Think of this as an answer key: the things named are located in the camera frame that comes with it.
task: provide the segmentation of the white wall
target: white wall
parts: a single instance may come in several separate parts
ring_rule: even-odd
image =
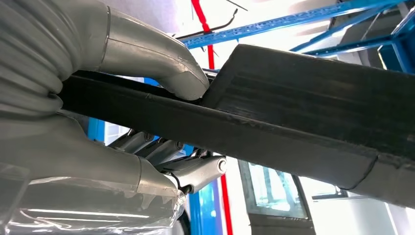
[[[317,235],[395,235],[385,203],[370,198],[313,202]]]

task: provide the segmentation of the blue metal rack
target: blue metal rack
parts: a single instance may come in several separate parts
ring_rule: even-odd
[[[189,48],[203,47],[216,43],[237,40],[243,37],[267,32],[273,29],[290,27],[299,24],[311,23],[340,15],[364,11],[372,8],[384,7],[389,4],[398,4],[405,0],[353,0],[336,5],[326,6],[298,14],[280,17],[268,21],[254,23],[243,27],[233,28],[221,32],[185,38],[182,42]]]
[[[302,50],[302,49],[304,49],[308,46],[311,46],[311,45],[313,45],[313,44],[315,44],[315,43],[317,43],[317,42],[319,42],[323,39],[326,39],[326,38],[330,37],[331,35],[333,35],[336,32],[342,31],[344,29],[348,29],[349,27],[352,27],[355,24],[358,24],[358,23],[360,23],[364,20],[367,20],[370,17],[375,16],[378,13],[381,13],[381,12],[391,8],[392,6],[393,5],[385,5],[385,6],[380,7],[380,8],[375,8],[375,9],[368,10],[367,12],[362,13],[362,14],[350,19],[349,21],[347,21],[347,22],[345,22],[345,23],[343,23],[339,26],[333,27],[330,30],[327,30],[326,32],[312,38],[309,42],[306,42],[306,43],[303,43],[301,45],[296,46],[295,48],[291,49],[290,51],[300,51],[300,50]]]

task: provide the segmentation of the blue beam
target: blue beam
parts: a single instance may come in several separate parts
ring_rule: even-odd
[[[104,142],[105,139],[105,122],[96,118],[89,118],[88,138]]]
[[[369,39],[357,43],[350,43],[345,45],[340,45],[336,47],[328,47],[319,50],[312,50],[305,52],[306,55],[314,55],[314,56],[331,56],[337,55],[340,53],[346,52],[355,52],[360,50],[366,50],[372,47],[380,47],[382,45],[390,45],[392,44],[392,36],[384,36],[380,38]]]
[[[273,20],[263,21],[246,25],[239,28],[228,29],[222,32],[211,33],[182,39],[189,48],[203,47],[216,43],[236,40],[269,30],[306,24],[331,17],[345,15],[353,12],[364,11],[372,8],[382,7],[387,4],[398,4],[404,0],[352,0],[336,5],[326,6],[298,14],[284,16]]]
[[[415,26],[415,7],[412,8],[408,15],[403,18],[403,20],[396,26],[392,31],[393,37],[397,37],[401,34],[408,33],[414,29]]]
[[[386,5],[386,6],[383,6],[383,7],[368,10],[367,12],[364,12],[364,13],[356,16],[356,17],[353,17],[352,19],[348,20],[347,22],[344,22],[343,24],[341,24],[339,26],[336,26],[336,27],[333,27],[333,28],[327,30],[326,32],[312,38],[310,41],[296,46],[295,48],[291,49],[290,51],[296,51],[297,52],[297,51],[300,51],[304,48],[307,48],[307,47],[309,47],[309,46],[311,46],[311,45],[313,45],[313,44],[315,44],[315,43],[317,43],[321,40],[324,40],[324,39],[330,37],[331,35],[333,35],[336,32],[346,30],[346,29],[352,27],[355,24],[358,24],[358,23],[360,23],[364,20],[369,19],[372,16],[377,15],[380,12],[383,12],[383,11],[391,8],[392,6],[393,6],[392,4],[389,4],[389,5]]]
[[[392,47],[393,47],[393,50],[395,51],[398,62],[401,65],[402,71],[405,73],[414,73],[414,70],[411,65],[411,61],[408,57],[406,50],[402,46],[402,43],[399,41],[396,41],[392,43]]]

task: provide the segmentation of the plastic wrap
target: plastic wrap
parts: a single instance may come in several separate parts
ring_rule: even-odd
[[[160,234],[184,211],[180,190],[72,177],[27,183],[26,171],[8,166],[0,171],[4,234]]]

